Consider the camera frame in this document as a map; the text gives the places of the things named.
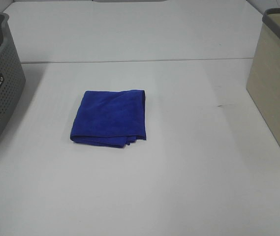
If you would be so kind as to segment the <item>blue towel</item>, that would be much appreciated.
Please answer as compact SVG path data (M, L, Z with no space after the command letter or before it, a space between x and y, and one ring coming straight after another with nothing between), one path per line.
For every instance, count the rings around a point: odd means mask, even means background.
M71 141L100 147L124 148L146 140L145 91L84 93L70 132Z

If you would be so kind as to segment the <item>beige plastic basket grey rim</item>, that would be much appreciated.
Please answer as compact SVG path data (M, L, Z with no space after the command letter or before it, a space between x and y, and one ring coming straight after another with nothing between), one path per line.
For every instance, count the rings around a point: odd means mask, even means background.
M280 147L280 8L263 14L246 89Z

